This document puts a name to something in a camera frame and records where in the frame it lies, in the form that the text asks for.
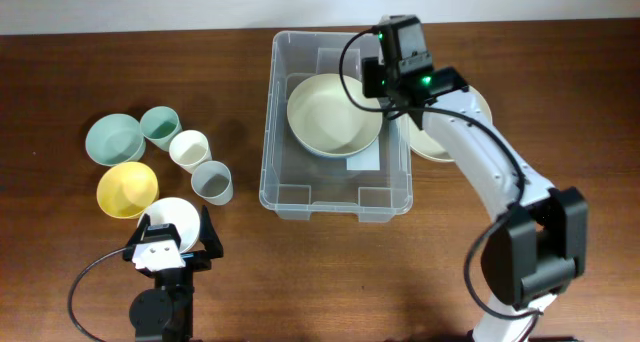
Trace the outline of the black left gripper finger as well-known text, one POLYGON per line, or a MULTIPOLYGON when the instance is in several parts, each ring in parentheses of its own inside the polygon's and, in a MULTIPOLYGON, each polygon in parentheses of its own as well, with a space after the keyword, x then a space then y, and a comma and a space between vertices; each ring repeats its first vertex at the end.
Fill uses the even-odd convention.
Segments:
POLYGON ((143 239, 144 233, 149 226, 149 223, 150 223, 150 216, 148 214, 144 214, 142 216, 142 219, 139 221, 132 236, 128 240, 126 244, 127 247, 133 247, 141 242, 141 240, 143 239))
POLYGON ((224 256, 224 248, 205 205, 201 208, 199 240, 210 259, 218 259, 224 256))

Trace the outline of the yellow small bowl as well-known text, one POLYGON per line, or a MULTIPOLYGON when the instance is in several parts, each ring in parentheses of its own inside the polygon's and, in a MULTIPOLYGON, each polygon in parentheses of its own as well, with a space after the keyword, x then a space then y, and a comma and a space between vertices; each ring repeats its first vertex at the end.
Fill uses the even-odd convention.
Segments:
POLYGON ((155 172, 140 162, 111 167, 98 182, 96 199, 100 209, 116 219, 136 219, 159 198, 155 172))

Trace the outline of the beige large bowl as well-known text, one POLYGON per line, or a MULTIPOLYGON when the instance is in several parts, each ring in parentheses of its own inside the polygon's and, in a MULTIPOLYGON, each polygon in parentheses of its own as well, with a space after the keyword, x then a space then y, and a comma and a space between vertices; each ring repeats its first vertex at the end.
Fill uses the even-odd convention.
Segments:
MULTIPOLYGON (((476 98, 477 112, 482 113, 490 123, 493 123, 492 112, 484 96, 474 87, 470 87, 470 92, 476 98)), ((448 152, 425 131, 420 130, 409 116, 403 116, 403 119, 408 123, 406 138, 415 154, 439 163, 452 163, 454 161, 448 152)))

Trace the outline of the dark blue large bowl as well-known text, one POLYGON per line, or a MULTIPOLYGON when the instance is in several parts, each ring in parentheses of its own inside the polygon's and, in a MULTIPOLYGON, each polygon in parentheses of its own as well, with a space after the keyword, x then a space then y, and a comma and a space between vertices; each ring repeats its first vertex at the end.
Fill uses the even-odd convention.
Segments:
POLYGON ((368 149, 371 144, 367 147, 361 148, 361 149, 357 149, 357 150, 353 150, 353 151, 348 151, 346 153, 329 153, 329 152, 322 152, 320 150, 314 149, 310 146, 308 146, 307 144, 303 143, 302 141, 298 141, 298 144, 307 152, 311 153, 314 156, 318 156, 318 157, 322 157, 322 158, 331 158, 331 159, 339 159, 339 158, 350 158, 352 156, 355 156, 359 153, 364 152, 366 149, 368 149))

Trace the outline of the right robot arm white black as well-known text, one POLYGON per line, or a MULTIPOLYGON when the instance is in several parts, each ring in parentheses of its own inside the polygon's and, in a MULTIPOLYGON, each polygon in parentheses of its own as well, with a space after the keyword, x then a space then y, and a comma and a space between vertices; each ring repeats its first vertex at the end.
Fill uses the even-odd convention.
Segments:
POLYGON ((484 315, 470 341, 526 341, 556 298, 586 267, 588 204, 535 171, 479 110, 453 67, 436 69, 420 20, 384 17, 370 28, 379 58, 365 58, 367 97, 389 99, 389 119, 407 116, 454 159, 483 202, 490 226, 463 264, 484 315))

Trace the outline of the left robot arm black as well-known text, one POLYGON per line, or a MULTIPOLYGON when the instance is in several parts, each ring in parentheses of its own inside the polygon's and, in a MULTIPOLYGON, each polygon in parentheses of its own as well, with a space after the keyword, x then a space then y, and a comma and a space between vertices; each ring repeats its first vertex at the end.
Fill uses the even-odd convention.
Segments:
POLYGON ((154 287, 136 296, 129 319, 137 341, 189 341, 193 337, 193 275, 208 271, 224 256, 206 207, 199 214, 198 240, 204 248, 182 253, 182 235, 171 224, 151 224, 145 214, 125 245, 123 259, 154 280, 154 287))

